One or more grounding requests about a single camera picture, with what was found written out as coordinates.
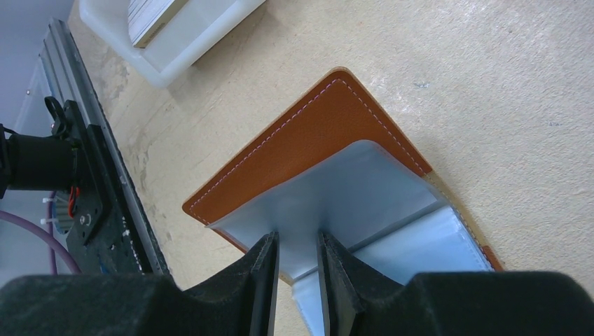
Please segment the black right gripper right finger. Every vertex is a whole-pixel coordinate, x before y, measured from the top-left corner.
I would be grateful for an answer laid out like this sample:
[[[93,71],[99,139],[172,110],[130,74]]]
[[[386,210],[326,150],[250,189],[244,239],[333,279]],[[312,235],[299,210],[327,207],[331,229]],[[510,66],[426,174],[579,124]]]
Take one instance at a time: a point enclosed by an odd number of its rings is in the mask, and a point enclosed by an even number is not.
[[[399,284],[317,241],[327,335],[592,335],[593,300],[558,272],[423,272]]]

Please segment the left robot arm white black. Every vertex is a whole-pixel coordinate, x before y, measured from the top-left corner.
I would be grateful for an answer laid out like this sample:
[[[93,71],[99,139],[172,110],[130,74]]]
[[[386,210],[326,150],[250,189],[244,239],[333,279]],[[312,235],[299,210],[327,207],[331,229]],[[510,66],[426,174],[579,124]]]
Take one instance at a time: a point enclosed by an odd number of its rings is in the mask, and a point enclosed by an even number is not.
[[[74,186],[81,149],[55,136],[18,134],[1,126],[1,196],[8,190],[57,191]]]

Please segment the brown leather card holder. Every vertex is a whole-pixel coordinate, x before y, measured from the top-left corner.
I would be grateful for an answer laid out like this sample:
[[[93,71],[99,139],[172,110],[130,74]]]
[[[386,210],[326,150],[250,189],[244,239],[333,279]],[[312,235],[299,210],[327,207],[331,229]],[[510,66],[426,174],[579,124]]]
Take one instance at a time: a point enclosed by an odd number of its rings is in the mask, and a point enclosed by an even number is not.
[[[317,237],[395,281],[502,268],[465,206],[354,74],[332,69],[182,206],[241,251],[279,233],[279,275],[324,334]]]

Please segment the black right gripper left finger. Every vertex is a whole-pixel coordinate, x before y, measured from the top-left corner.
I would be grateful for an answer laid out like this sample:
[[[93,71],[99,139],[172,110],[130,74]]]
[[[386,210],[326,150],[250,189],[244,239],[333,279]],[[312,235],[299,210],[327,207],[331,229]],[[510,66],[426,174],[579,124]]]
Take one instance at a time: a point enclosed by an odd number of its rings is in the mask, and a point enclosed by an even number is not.
[[[155,274],[24,276],[1,289],[2,335],[271,335],[279,235],[181,290]]]

